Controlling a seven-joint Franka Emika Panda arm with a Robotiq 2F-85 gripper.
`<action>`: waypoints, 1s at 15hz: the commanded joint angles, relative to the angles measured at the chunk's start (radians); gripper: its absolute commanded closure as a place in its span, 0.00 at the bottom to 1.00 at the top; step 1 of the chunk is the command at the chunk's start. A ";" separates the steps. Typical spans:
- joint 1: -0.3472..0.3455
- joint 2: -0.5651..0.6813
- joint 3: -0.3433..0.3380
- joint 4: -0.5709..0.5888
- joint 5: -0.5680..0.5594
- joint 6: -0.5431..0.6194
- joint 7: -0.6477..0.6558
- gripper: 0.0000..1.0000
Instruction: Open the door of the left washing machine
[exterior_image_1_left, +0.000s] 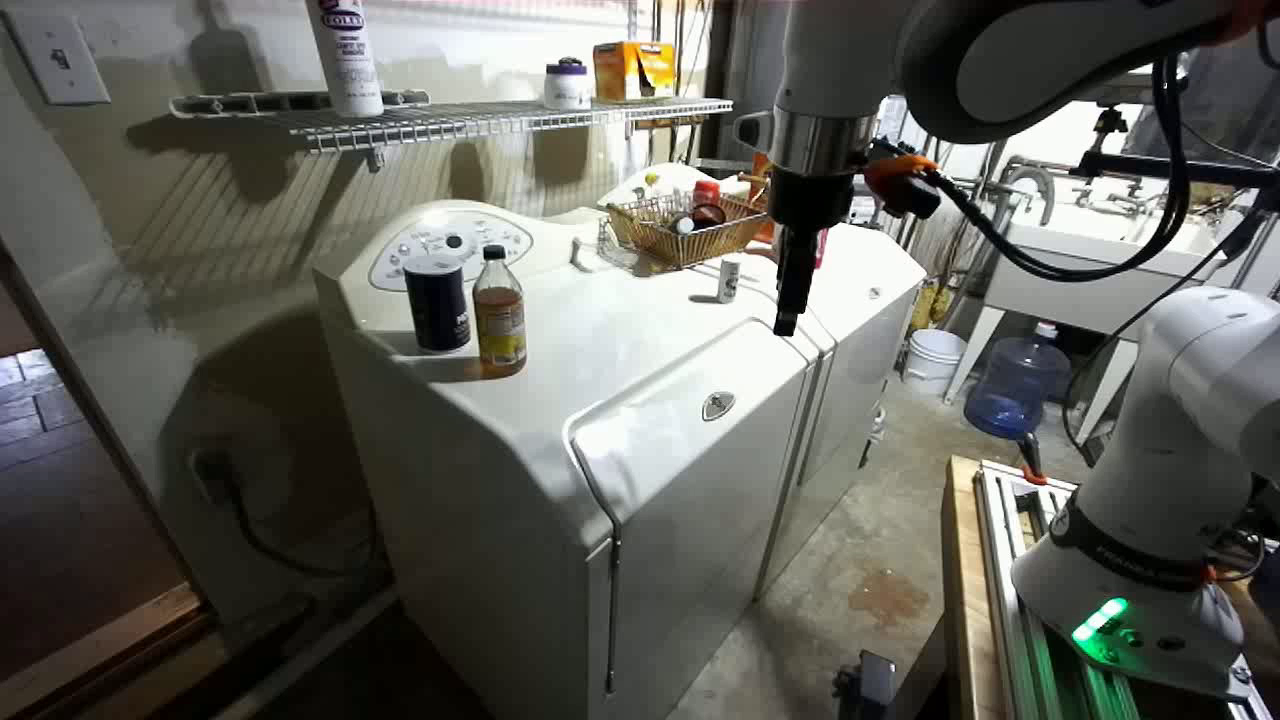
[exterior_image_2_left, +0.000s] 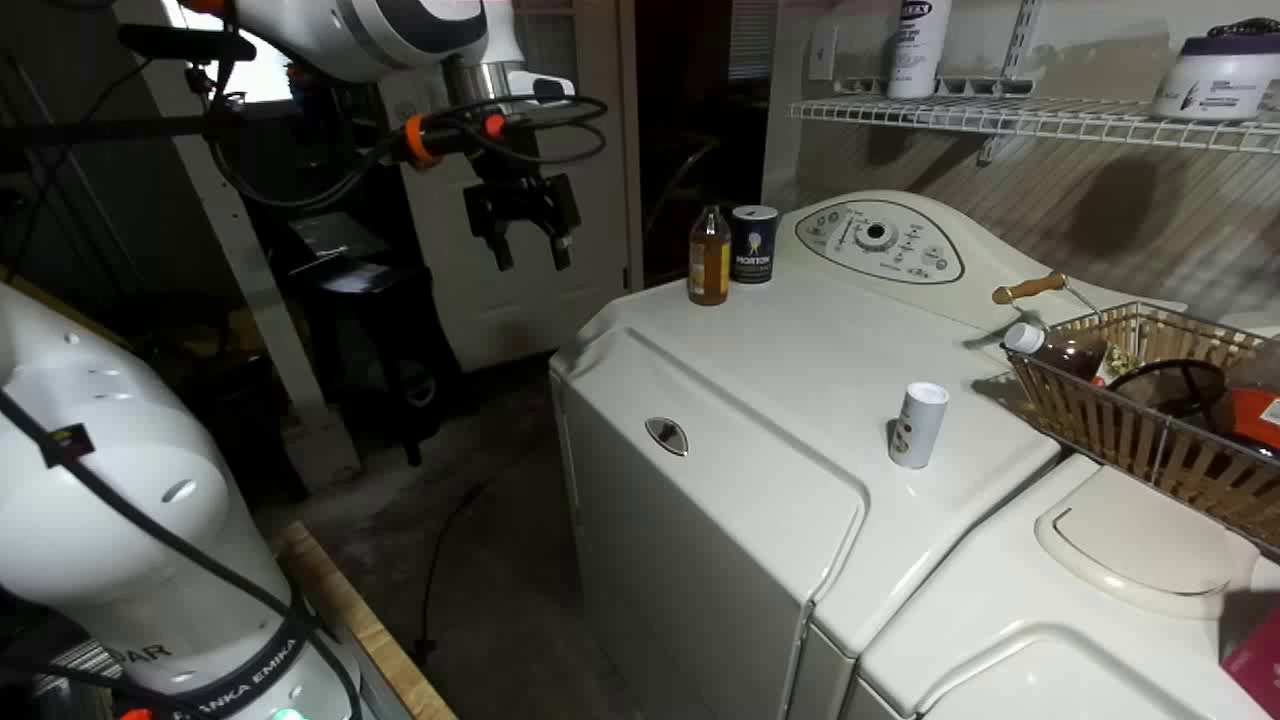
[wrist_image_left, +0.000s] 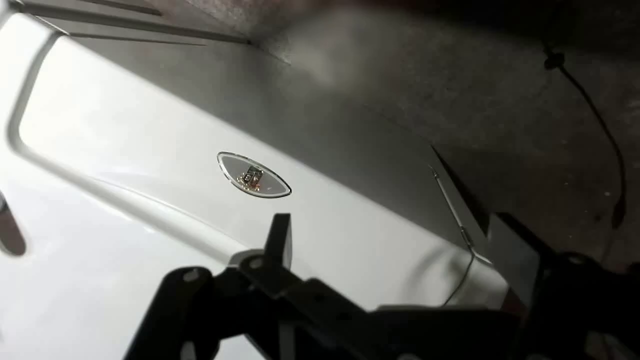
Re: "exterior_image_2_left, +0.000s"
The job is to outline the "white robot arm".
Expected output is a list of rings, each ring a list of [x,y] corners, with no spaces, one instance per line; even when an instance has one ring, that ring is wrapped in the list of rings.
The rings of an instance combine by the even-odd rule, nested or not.
[[[434,74],[443,104],[395,129],[395,156],[434,170],[463,156],[477,184],[463,193],[468,230],[501,269],[513,263],[510,230],[546,233],[553,263],[573,263],[580,210],[541,151],[546,107],[578,99],[578,84],[531,74],[517,42],[513,0],[182,0],[250,27],[327,81],[374,84],[393,74]]]

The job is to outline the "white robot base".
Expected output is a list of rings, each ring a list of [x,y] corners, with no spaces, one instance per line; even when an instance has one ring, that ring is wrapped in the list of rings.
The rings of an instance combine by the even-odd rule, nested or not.
[[[84,628],[178,720],[361,720],[216,441],[131,354],[0,290],[0,589]]]

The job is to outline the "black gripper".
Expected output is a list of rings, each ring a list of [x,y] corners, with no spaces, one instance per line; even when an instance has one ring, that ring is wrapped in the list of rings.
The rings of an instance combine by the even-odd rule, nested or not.
[[[550,254],[553,269],[573,269],[573,230],[580,225],[580,210],[573,197],[573,184],[564,177],[541,177],[541,173],[517,173],[517,177],[484,177],[463,193],[468,220],[484,233],[477,233],[495,269],[513,269],[513,248],[501,230],[510,220],[531,220],[550,230]]]

